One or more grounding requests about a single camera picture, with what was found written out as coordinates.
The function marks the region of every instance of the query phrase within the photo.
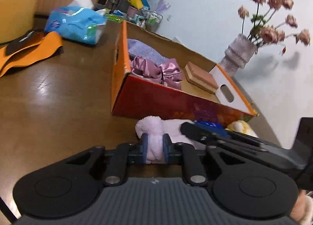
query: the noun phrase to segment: black cable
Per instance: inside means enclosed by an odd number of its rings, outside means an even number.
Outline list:
[[[4,214],[4,216],[9,220],[10,223],[14,223],[15,221],[17,221],[17,218],[11,212],[11,210],[8,208],[8,206],[5,204],[1,197],[0,197],[0,211]]]

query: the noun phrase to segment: purple satin fabric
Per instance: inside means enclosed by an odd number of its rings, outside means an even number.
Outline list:
[[[160,66],[141,56],[136,56],[130,61],[131,72],[134,75],[154,83],[173,87],[181,90],[180,81],[183,80],[182,72],[175,58],[171,58]]]

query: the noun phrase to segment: yellow plush toy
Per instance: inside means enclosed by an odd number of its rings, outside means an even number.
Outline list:
[[[257,134],[252,130],[250,125],[242,120],[238,120],[229,124],[226,130],[237,131],[258,138]]]

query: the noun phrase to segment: black strap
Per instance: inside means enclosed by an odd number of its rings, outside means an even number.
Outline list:
[[[34,38],[37,33],[38,33],[37,30],[29,30],[23,36],[10,42],[5,49],[5,55],[9,56],[12,53],[21,49],[27,42],[29,42],[29,40]]]

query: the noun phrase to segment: white cloth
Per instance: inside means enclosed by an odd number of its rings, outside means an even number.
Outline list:
[[[300,225],[310,225],[313,218],[313,199],[310,196],[306,196],[306,215],[301,221]]]
[[[148,151],[146,163],[164,163],[163,155],[163,134],[168,133],[172,142],[183,142],[191,144],[195,149],[205,149],[205,145],[188,139],[179,131],[179,127],[184,122],[191,120],[172,119],[162,120],[158,116],[147,116],[139,120],[135,126],[137,136],[140,138],[143,133],[148,134]]]

